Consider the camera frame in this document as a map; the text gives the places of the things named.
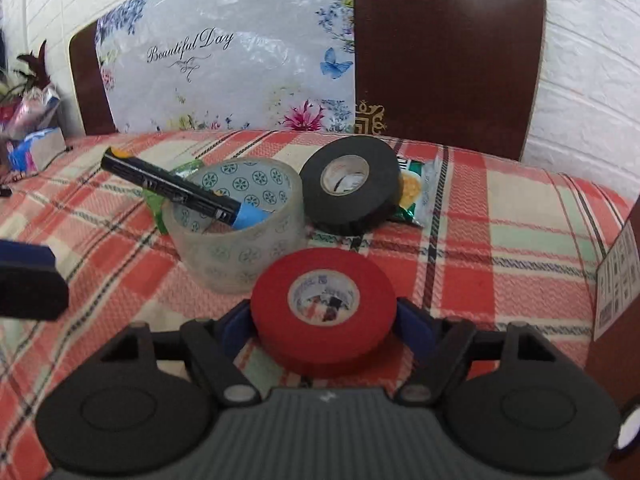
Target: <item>white wall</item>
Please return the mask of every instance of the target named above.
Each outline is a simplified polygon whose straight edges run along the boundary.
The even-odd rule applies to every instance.
[[[48,41],[68,133],[81,135],[70,38],[121,0],[0,0],[9,58]],[[640,192],[640,0],[547,0],[545,50],[524,162]]]

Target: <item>floral plastic bag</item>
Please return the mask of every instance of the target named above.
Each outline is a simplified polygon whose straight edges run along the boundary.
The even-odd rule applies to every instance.
[[[122,132],[353,131],[353,0],[127,0],[95,46]]]

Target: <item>green snack package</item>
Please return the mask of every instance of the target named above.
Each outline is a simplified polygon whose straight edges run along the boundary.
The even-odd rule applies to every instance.
[[[169,173],[181,178],[187,178],[190,174],[195,173],[203,166],[204,162],[201,160],[191,160],[185,164],[181,164],[177,168],[173,168]],[[149,191],[148,189],[142,190],[142,196],[145,198],[146,206],[151,209],[151,214],[156,221],[158,230],[163,235],[169,234],[164,225],[164,221],[162,220],[162,202],[164,202],[164,197],[154,193],[153,191]]]
[[[428,227],[433,210],[436,191],[436,176],[439,174],[438,159],[421,162],[398,156],[402,178],[402,197],[393,221]]]

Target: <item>red electrical tape roll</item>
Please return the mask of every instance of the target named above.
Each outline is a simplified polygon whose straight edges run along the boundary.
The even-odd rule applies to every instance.
[[[390,333],[396,295],[379,267],[357,253],[307,249],[258,278],[251,313],[266,351],[300,375],[352,372]]]

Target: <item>table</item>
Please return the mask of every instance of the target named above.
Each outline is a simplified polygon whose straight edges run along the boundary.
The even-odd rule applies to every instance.
[[[37,407],[127,323],[145,320],[152,330],[173,330],[193,317],[218,318],[241,299],[190,278],[171,239],[155,227],[141,190],[99,169],[107,146],[166,168],[194,157],[214,163],[265,156],[300,170],[339,137],[250,131],[91,137],[13,186],[14,195],[0,202],[0,237],[48,245],[68,281],[70,306],[56,323],[0,320],[0,477],[35,480],[46,473],[33,428]],[[385,140],[406,158],[442,158],[430,229],[388,222],[354,238],[311,231],[309,244],[365,255],[387,273],[398,296],[433,316],[464,316],[497,329],[524,319],[584,364],[594,272],[632,203],[591,182],[493,156]],[[330,381],[283,370],[258,342],[248,343],[236,364],[263,393],[278,384],[394,390],[410,373],[412,355],[391,339],[376,365]]]

